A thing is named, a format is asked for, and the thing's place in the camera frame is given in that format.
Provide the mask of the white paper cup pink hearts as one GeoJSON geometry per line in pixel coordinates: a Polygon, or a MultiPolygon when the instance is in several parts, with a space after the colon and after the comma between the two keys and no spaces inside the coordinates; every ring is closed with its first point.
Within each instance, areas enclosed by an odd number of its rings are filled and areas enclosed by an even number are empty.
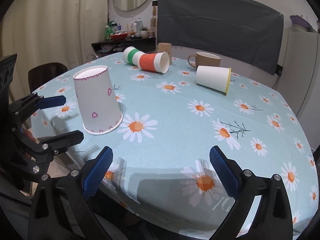
{"type": "Polygon", "coordinates": [[[112,132],[123,120],[108,70],[108,66],[98,65],[73,75],[83,127],[92,135],[112,132]]]}

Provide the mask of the white cup green band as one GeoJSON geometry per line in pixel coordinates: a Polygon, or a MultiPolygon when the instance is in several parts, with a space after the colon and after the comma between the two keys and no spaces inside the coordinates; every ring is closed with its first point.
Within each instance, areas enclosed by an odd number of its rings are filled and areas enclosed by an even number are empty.
{"type": "Polygon", "coordinates": [[[137,66],[140,57],[144,55],[144,52],[136,49],[133,46],[127,47],[123,52],[123,60],[127,64],[137,66]]]}

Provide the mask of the brown paper cup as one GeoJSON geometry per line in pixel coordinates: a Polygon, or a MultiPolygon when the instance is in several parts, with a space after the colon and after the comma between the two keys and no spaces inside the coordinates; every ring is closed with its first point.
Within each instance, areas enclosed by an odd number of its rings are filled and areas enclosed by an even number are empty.
{"type": "Polygon", "coordinates": [[[167,52],[169,55],[169,64],[172,64],[172,53],[171,53],[171,43],[168,42],[160,42],[157,47],[157,52],[162,53],[162,52],[167,52]]]}

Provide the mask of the white cup yellow inside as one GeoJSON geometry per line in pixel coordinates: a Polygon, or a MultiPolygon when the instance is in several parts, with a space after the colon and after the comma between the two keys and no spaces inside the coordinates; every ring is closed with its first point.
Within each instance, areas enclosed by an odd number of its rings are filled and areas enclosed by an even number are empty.
{"type": "Polygon", "coordinates": [[[231,68],[198,66],[196,71],[196,83],[217,90],[223,94],[227,94],[231,73],[231,68]]]}

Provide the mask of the dark chair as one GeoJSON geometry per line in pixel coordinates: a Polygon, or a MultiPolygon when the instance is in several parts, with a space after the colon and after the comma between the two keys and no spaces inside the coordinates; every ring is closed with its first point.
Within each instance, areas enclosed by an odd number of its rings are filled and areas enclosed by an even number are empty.
{"type": "Polygon", "coordinates": [[[43,89],[47,82],[67,71],[67,67],[58,62],[42,64],[29,70],[28,84],[30,92],[43,89]]]}

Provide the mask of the green plastic bottle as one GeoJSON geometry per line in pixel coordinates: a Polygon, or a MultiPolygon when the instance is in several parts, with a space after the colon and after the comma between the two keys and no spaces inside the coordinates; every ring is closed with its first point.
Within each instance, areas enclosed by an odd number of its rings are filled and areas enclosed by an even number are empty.
{"type": "Polygon", "coordinates": [[[108,22],[108,24],[105,27],[105,40],[110,40],[111,39],[110,36],[113,33],[112,24],[113,24],[113,22],[110,21],[110,22],[108,22]]]}

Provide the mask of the daisy print blue tablecloth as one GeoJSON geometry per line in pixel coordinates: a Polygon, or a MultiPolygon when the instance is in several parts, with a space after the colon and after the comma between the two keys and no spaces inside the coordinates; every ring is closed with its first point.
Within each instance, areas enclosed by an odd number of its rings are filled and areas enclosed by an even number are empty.
{"type": "Polygon", "coordinates": [[[255,175],[281,176],[297,238],[318,209],[315,161],[294,112],[280,93],[231,74],[227,94],[201,87],[195,69],[174,59],[166,74],[126,64],[121,53],[89,62],[105,65],[124,118],[105,135],[85,133],[69,156],[82,166],[109,146],[114,159],[101,185],[100,210],[114,204],[141,219],[199,239],[219,227],[234,200],[209,161],[213,146],[255,175]]]}

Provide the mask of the red bowl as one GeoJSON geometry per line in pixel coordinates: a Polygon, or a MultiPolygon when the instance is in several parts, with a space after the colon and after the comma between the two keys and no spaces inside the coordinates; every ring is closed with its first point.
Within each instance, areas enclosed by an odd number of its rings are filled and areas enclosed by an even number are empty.
{"type": "Polygon", "coordinates": [[[128,33],[117,33],[110,36],[112,41],[122,41],[127,39],[128,33]]]}

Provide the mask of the dark side shelf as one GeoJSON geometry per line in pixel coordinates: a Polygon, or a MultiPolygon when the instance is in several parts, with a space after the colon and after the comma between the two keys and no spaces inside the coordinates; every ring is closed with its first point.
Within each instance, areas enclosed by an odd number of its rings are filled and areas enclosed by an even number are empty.
{"type": "Polygon", "coordinates": [[[125,39],[121,41],[99,41],[91,44],[98,57],[123,52],[127,47],[133,46],[138,50],[148,53],[156,50],[156,38],[125,39]]]}

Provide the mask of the small potted plant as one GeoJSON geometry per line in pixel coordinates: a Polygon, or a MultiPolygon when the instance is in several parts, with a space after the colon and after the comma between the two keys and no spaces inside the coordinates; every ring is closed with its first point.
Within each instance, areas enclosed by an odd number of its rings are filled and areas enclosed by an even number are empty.
{"type": "Polygon", "coordinates": [[[148,38],[148,28],[147,27],[143,27],[140,31],[140,35],[142,38],[148,38]]]}

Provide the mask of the white thermos bottle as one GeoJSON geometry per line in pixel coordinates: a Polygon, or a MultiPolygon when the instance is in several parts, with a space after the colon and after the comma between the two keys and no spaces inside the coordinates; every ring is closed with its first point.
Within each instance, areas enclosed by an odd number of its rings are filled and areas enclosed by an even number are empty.
{"type": "Polygon", "coordinates": [[[135,19],[135,24],[134,24],[135,28],[136,28],[136,35],[140,36],[141,35],[141,31],[143,28],[143,23],[142,23],[142,19],[139,17],[137,19],[135,19]]]}

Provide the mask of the white refrigerator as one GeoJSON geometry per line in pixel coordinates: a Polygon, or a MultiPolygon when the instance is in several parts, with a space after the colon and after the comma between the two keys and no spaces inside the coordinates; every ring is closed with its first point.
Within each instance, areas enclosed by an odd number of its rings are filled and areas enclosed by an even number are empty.
{"type": "Polygon", "coordinates": [[[319,34],[286,29],[283,71],[276,90],[297,117],[312,148],[319,145],[319,34]]]}

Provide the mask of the brown ceramic mug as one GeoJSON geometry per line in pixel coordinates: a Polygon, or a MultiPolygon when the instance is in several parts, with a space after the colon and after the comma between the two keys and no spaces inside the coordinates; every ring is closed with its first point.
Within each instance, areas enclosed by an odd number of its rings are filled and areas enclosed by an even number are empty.
{"type": "Polygon", "coordinates": [[[221,57],[206,53],[206,52],[196,52],[195,54],[191,54],[188,56],[187,61],[190,66],[194,67],[195,69],[198,68],[198,66],[212,66],[212,67],[219,67],[221,63],[221,57]],[[190,59],[194,57],[195,63],[191,63],[190,59]]]}

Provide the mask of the dark grey cloth cover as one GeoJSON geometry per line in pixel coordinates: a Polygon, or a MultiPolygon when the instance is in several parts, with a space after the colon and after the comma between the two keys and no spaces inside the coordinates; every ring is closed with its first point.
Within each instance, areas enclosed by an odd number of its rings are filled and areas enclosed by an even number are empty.
{"type": "Polygon", "coordinates": [[[276,72],[284,29],[280,12],[253,0],[158,0],[157,38],[276,72]]]}

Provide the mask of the purple pot on fridge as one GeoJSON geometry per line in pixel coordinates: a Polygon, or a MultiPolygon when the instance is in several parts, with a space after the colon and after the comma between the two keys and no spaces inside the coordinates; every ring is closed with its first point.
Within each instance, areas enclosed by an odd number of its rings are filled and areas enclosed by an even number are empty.
{"type": "Polygon", "coordinates": [[[317,31],[313,29],[311,24],[304,20],[301,16],[298,15],[291,15],[290,20],[293,26],[299,27],[303,29],[304,31],[311,32],[311,33],[316,33],[317,31]]]}

